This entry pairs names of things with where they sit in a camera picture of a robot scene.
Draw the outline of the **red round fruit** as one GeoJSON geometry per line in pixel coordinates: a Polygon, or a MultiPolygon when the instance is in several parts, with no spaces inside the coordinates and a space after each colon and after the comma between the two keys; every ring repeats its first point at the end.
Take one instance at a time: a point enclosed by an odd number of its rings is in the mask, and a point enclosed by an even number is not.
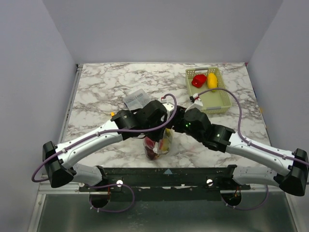
{"type": "Polygon", "coordinates": [[[148,137],[144,139],[144,142],[145,142],[145,146],[149,149],[153,149],[155,147],[155,142],[149,139],[148,137]]]}

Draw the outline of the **clear zip top bag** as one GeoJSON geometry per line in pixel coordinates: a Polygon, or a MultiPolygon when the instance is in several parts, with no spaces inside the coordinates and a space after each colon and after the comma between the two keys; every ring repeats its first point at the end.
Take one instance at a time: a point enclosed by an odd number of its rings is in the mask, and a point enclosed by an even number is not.
{"type": "Polygon", "coordinates": [[[163,138],[155,142],[148,137],[143,139],[145,155],[149,160],[155,160],[169,152],[173,141],[173,131],[165,129],[163,138]]]}

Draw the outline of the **dark maroon fruit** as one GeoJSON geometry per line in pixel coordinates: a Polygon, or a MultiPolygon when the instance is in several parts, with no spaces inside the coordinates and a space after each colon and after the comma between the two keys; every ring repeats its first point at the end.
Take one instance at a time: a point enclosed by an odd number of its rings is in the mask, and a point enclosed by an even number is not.
{"type": "Polygon", "coordinates": [[[157,153],[155,153],[153,150],[146,148],[146,157],[149,160],[156,160],[160,156],[157,153]]]}

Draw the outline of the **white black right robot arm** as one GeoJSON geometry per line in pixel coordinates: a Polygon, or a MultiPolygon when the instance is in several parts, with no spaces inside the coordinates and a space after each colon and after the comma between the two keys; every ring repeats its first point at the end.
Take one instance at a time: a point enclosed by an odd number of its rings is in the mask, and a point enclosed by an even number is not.
{"type": "Polygon", "coordinates": [[[222,184],[227,189],[254,183],[277,186],[294,196],[305,195],[309,176],[305,150],[282,150],[247,139],[229,127],[212,124],[208,116],[196,108],[186,110],[179,106],[168,128],[193,137],[209,150],[239,155],[265,166],[263,169],[237,167],[233,173],[225,174],[222,184]]]}

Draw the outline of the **yellow green lemon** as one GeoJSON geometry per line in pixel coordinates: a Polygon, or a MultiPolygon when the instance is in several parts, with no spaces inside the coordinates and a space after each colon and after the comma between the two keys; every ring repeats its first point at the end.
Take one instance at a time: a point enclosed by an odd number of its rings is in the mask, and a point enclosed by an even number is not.
{"type": "Polygon", "coordinates": [[[159,144],[159,153],[166,154],[169,152],[172,144],[172,137],[163,138],[159,144]]]}

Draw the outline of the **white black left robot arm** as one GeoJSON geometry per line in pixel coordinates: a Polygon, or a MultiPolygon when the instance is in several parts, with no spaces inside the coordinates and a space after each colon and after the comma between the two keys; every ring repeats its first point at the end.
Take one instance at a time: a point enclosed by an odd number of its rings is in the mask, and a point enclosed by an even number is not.
{"type": "Polygon", "coordinates": [[[77,139],[57,145],[51,141],[45,143],[42,160],[51,187],[82,182],[97,191],[104,190],[107,179],[103,169],[81,165],[79,161],[106,146],[140,135],[158,142],[175,114],[173,104],[153,100],[143,108],[119,111],[103,125],[77,139]]]}

